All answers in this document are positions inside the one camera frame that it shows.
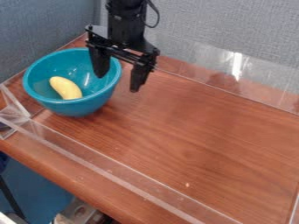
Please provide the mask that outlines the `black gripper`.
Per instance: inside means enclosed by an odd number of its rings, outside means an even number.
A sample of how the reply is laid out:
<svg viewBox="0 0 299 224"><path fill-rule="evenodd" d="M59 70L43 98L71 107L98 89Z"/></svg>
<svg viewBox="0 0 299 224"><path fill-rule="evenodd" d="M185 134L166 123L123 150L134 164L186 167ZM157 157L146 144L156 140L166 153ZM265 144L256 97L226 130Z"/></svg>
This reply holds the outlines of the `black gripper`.
<svg viewBox="0 0 299 224"><path fill-rule="evenodd" d="M110 58L117 57L134 64L130 91L138 92L153 72L158 48L146 40L146 27L156 28L161 12L151 0L107 0L107 36L99 26L90 24L87 47L94 73L103 78L110 69Z"/></svg>

